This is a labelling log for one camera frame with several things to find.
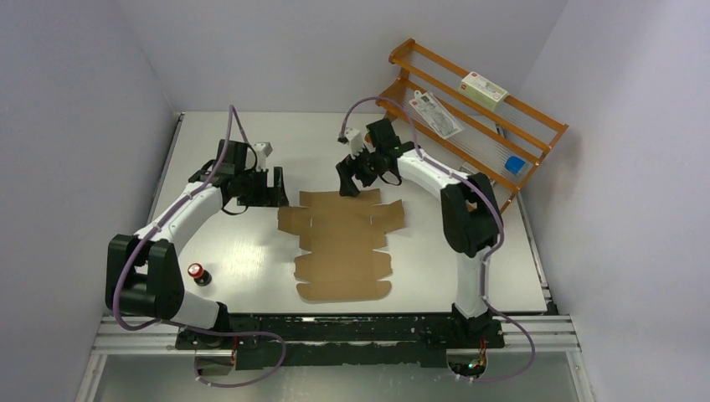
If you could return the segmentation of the brown cardboard box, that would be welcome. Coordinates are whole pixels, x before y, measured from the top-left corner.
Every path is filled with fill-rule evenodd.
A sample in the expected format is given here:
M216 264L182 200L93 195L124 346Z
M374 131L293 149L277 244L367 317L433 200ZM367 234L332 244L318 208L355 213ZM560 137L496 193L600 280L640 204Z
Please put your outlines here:
M387 234L405 226L404 203L382 202L379 189L357 197L305 192L300 204L277 213L278 230L299 238L294 259L296 291L307 302L364 302L392 290L392 257L383 252Z

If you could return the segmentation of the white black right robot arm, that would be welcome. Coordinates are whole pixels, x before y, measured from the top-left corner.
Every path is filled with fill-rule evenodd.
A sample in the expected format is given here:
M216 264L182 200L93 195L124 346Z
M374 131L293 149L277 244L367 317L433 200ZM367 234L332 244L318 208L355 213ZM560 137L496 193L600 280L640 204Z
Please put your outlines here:
M415 183L439 200L445 240L458 257L453 304L458 319L451 333L459 345L473 346L492 320L486 271L504 237L490 180L484 173L465 175L446 166L415 140L402 142L387 118L369 124L367 131L342 126L338 134L337 140L350 148L336 165L339 193L355 198L361 188L391 173L400 183Z

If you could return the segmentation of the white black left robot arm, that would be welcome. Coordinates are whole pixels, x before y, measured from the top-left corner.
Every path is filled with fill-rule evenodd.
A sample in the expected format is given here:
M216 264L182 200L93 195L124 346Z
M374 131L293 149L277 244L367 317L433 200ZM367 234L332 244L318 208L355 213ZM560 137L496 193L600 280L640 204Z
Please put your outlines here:
M123 315L147 317L198 331L211 348L232 335L227 307L186 290L178 257L187 242L231 201L245 209L288 205L282 167L268 168L269 142L221 140L218 155L189 179L180 196L134 234L108 245L105 304L125 328Z

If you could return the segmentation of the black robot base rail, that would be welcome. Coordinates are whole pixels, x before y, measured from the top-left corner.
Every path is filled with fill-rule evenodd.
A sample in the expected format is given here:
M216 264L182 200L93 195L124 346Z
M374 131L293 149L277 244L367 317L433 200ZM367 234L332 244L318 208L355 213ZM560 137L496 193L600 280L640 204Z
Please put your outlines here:
M459 313L246 314L233 313L237 337L222 338L181 330L180 351L203 356L236 352L238 370L285 366L339 366L417 363L448 367L447 354L464 349L502 348L502 325L491 314L466 319Z

